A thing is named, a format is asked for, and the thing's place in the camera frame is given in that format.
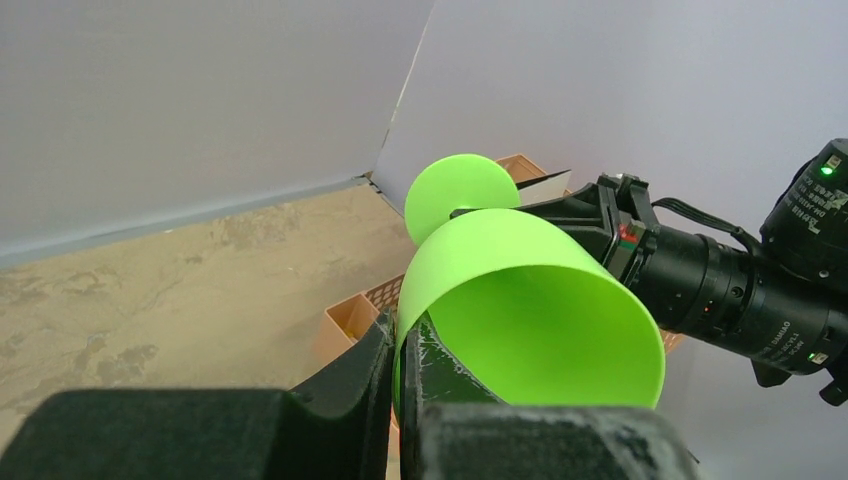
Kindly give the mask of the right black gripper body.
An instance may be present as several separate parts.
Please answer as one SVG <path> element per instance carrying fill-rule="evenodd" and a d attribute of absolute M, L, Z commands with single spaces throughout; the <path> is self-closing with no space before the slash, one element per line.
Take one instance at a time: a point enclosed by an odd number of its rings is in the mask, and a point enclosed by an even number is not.
<path fill-rule="evenodd" d="M 760 378 L 847 375 L 847 296 L 802 279 L 766 257 L 659 223 L 646 182 L 597 181 L 615 241 L 604 260 L 657 325 L 750 359 Z"/>

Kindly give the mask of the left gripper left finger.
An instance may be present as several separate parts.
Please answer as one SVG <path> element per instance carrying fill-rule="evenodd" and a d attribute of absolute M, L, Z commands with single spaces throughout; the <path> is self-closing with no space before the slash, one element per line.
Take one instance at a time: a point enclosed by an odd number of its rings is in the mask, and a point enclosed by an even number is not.
<path fill-rule="evenodd" d="M 1 457 L 5 479 L 382 479 L 389 313 L 283 390 L 84 389 L 50 396 Z"/>

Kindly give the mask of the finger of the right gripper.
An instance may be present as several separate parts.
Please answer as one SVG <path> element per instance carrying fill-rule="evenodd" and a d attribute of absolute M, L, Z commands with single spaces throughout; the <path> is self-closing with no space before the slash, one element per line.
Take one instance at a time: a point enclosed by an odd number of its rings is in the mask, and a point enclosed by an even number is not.
<path fill-rule="evenodd" d="M 602 265 L 631 265 L 636 259 L 635 208 L 626 195 L 636 178 L 602 175 L 573 194 L 519 206 L 568 234 Z"/>

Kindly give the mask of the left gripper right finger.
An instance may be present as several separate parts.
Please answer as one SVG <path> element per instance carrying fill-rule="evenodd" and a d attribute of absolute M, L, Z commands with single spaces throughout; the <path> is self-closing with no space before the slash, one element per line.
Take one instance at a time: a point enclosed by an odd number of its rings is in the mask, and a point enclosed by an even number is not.
<path fill-rule="evenodd" d="M 528 407 L 483 387 L 434 328 L 401 353 L 404 479 L 696 479 L 699 464 L 651 409 Z"/>

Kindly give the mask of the green plastic goblet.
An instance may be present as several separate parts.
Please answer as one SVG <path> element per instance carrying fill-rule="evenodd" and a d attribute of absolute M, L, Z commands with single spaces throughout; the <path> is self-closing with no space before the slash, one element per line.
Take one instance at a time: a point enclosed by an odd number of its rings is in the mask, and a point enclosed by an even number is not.
<path fill-rule="evenodd" d="M 404 214 L 417 250 L 399 340 L 429 318 L 459 363 L 512 405 L 657 405 L 665 350 L 651 314 L 569 234 L 523 212 L 495 161 L 434 162 Z"/>

